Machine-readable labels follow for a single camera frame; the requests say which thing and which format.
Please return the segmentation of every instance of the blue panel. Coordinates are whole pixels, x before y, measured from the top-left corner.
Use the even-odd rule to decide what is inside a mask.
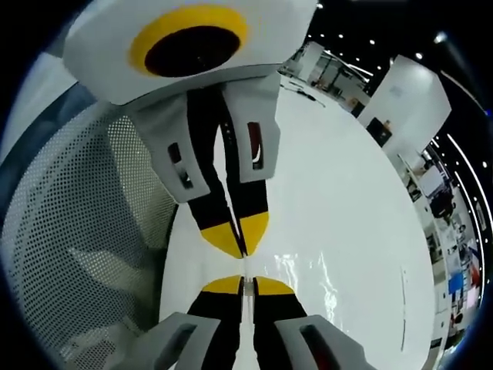
[[[462,287],[464,287],[464,275],[461,272],[452,275],[452,278],[448,281],[448,293],[455,293]]]

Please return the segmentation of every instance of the yellow circle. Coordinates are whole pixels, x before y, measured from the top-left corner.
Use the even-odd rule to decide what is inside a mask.
[[[222,5],[190,5],[161,15],[133,39],[129,50],[130,64],[149,76],[157,76],[146,68],[146,55],[162,38],[201,25],[215,26],[233,32],[240,40],[240,47],[248,38],[248,25],[234,9]]]

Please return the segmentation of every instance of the white floor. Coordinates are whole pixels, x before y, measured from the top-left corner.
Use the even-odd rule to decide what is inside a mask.
[[[280,91],[279,159],[267,182],[270,222],[252,257],[235,260],[208,245],[188,206],[179,207],[160,317],[186,312],[217,278],[268,276],[290,285],[309,315],[323,315],[360,342],[375,368],[421,369],[433,331],[434,282],[420,221],[361,124],[332,99],[316,97],[325,108]],[[218,140],[216,166],[224,179],[221,146]],[[252,325],[245,325],[235,368],[250,370],[257,365],[245,344]]]

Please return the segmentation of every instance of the perforated metal mesh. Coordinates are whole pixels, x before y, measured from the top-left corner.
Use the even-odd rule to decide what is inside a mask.
[[[95,104],[41,149],[2,231],[4,269],[61,368],[97,370],[158,321],[176,205],[129,118]]]

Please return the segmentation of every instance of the black circle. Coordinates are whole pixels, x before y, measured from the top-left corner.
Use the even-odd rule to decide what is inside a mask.
[[[192,76],[221,66],[239,47],[240,39],[230,30],[200,25],[160,39],[147,52],[145,64],[158,76]]]

